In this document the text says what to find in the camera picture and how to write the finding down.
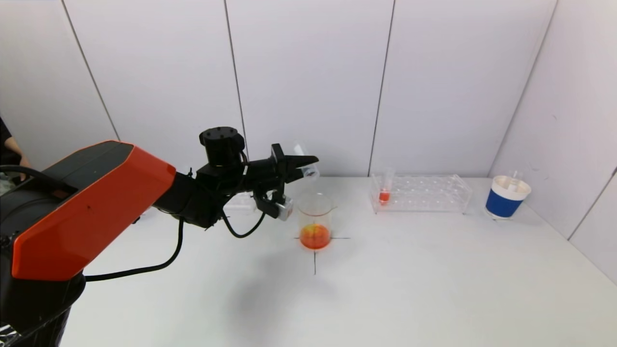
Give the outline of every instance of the red liquid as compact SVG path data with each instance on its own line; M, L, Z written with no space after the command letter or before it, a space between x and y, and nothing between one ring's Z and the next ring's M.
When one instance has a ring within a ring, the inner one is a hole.
M379 203L382 205L387 205L388 201L390 201L390 192L382 191L379 193Z
M330 243L330 231L321 224L309 224L300 230L300 242L308 249L321 249Z

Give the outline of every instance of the blue cup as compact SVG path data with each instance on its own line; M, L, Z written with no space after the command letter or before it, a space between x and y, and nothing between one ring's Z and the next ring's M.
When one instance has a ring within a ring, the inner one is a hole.
M493 178L491 192L486 200L486 212L493 219L512 217L518 206L531 193L531 187L527 183L518 181L516 185L512 185L511 182L512 179L508 176Z

